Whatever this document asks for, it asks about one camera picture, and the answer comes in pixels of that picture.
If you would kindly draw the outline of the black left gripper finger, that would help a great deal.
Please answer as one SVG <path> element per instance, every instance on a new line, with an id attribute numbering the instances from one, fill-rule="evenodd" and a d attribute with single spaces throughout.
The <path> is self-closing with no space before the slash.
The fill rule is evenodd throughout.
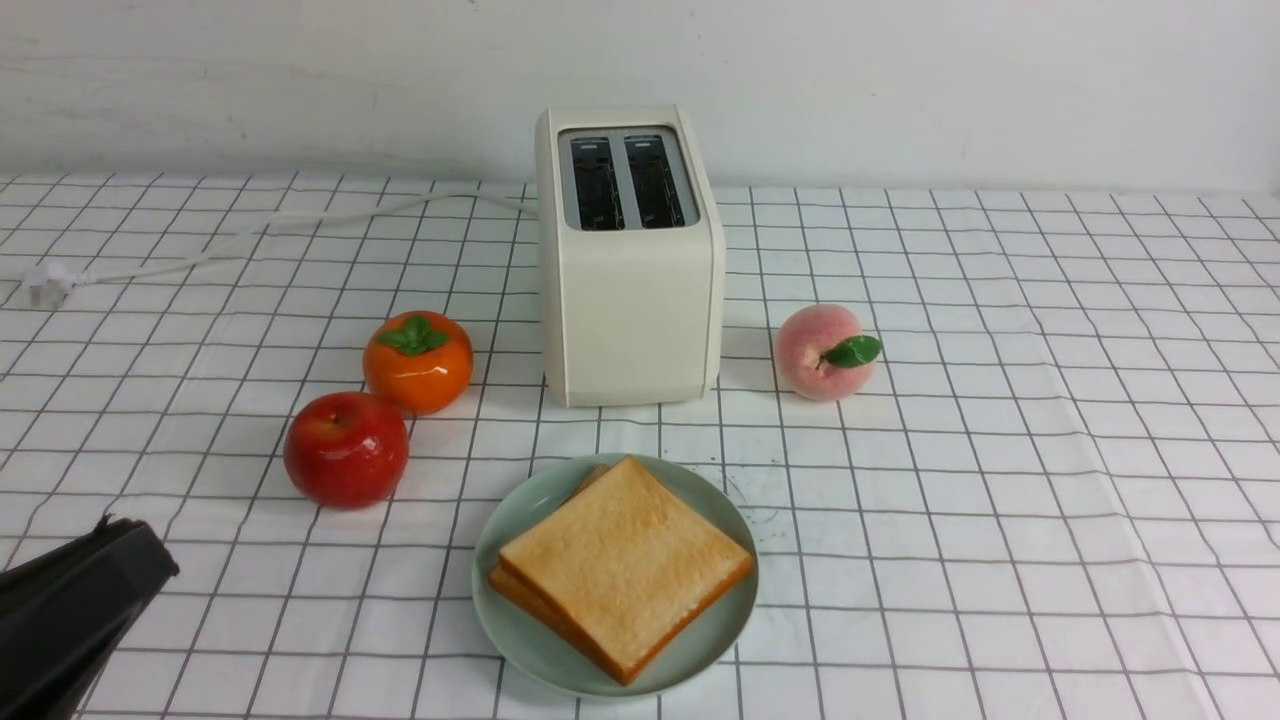
<path id="1" fill-rule="evenodd" d="M 179 565 L 146 521 L 105 515 L 1 578 L 1 716 L 70 719 Z"/>

